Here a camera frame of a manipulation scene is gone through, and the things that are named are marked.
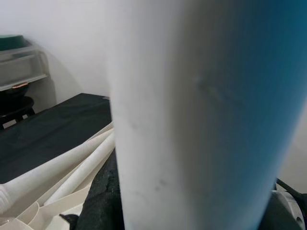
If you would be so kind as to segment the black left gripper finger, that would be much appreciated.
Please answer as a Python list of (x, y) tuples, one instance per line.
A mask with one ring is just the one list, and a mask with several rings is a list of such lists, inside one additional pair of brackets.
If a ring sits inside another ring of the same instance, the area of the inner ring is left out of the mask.
[(125, 230), (116, 152), (94, 177), (80, 215), (59, 215), (70, 230)]

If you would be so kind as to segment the white plastic table leg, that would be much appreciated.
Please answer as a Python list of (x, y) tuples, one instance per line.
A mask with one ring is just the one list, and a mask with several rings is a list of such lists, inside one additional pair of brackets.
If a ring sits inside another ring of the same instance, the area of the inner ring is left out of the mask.
[(257, 230), (307, 98), (307, 0), (109, 0), (126, 230)]
[(112, 132), (85, 161), (69, 176), (69, 178), (44, 203), (49, 205), (73, 192), (115, 148), (115, 138)]
[(112, 132), (112, 129), (106, 131), (26, 173), (4, 184), (0, 184), (0, 214), (9, 210), (25, 194), (35, 190), (47, 180), (84, 160)]

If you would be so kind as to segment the white plastic table top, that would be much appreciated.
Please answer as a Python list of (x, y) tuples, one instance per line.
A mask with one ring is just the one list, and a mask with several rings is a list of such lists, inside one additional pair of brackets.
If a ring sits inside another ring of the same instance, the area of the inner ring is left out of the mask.
[[(101, 129), (87, 141), (111, 129), (113, 130), (112, 123)], [(25, 194), (9, 210), (0, 214), (0, 230), (69, 230), (70, 225), (59, 215), (80, 215), (92, 181), (110, 154), (95, 167), (73, 192), (49, 205), (45, 206), (44, 203), (87, 157), (47, 180), (35, 190)]]

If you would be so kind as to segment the black round stool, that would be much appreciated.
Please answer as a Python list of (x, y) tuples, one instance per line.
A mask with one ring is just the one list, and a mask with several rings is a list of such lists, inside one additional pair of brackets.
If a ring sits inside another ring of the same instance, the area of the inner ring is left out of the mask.
[(12, 101), (7, 104), (0, 105), (0, 130), (4, 129), (4, 124), (14, 120), (16, 123), (27, 117), (35, 115), (33, 110), (34, 100), (31, 97), (24, 96), (20, 100)]

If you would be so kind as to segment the clear plastic storage box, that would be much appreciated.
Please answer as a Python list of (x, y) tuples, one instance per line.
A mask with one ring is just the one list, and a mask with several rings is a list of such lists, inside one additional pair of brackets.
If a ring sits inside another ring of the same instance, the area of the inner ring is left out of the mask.
[(45, 77), (39, 49), (29, 41), (25, 47), (0, 51), (0, 91), (19, 88)]

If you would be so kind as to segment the green plastic lid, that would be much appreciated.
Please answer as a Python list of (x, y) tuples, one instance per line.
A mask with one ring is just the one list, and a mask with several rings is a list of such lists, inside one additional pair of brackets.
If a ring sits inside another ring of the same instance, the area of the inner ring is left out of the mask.
[(0, 35), (0, 51), (27, 47), (22, 35)]

